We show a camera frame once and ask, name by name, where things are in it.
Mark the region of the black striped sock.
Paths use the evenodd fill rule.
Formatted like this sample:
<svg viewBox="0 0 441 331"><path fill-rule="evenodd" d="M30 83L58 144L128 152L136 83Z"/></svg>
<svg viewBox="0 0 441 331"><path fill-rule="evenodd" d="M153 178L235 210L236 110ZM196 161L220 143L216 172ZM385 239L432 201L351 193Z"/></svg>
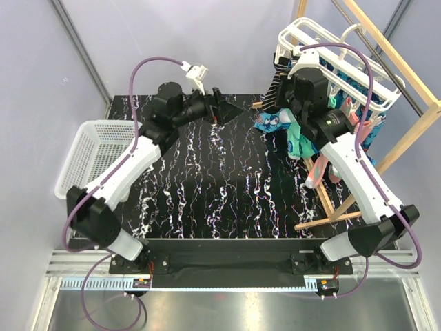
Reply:
<svg viewBox="0 0 441 331"><path fill-rule="evenodd" d="M286 57L280 57L278 63L274 63L275 73L268 87L267 92L262 100L262 110L267 114L276 114L279 108L276 106L276 97L278 87L281 83L280 75L291 67L291 59Z"/></svg>

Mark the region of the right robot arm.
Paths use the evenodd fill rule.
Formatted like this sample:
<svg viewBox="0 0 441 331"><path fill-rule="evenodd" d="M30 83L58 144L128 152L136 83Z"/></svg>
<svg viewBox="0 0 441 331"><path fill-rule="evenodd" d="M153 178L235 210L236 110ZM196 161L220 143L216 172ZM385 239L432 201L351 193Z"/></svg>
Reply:
<svg viewBox="0 0 441 331"><path fill-rule="evenodd" d="M277 105L289 108L306 136L336 167L360 208L365 224L324 241L313 256L321 273L338 260L359 254L370 257L401 238L419 218L414 205L404 205L390 192L356 142L355 128L346 115L328 106L328 80L318 68L301 68L280 76Z"/></svg>

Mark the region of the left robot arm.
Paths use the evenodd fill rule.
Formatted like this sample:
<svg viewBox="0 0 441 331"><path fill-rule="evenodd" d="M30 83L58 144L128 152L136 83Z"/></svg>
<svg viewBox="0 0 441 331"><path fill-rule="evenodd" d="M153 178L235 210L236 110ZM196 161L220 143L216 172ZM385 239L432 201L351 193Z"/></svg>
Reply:
<svg viewBox="0 0 441 331"><path fill-rule="evenodd" d="M242 114L218 88L202 94L184 94L174 82L164 83L150 101L149 120L127 150L85 188L72 186L66 197L68 225L101 249L125 259L133 272L149 264L149 248L126 232L114 214L132 184L175 144L179 128L204 119L223 126Z"/></svg>

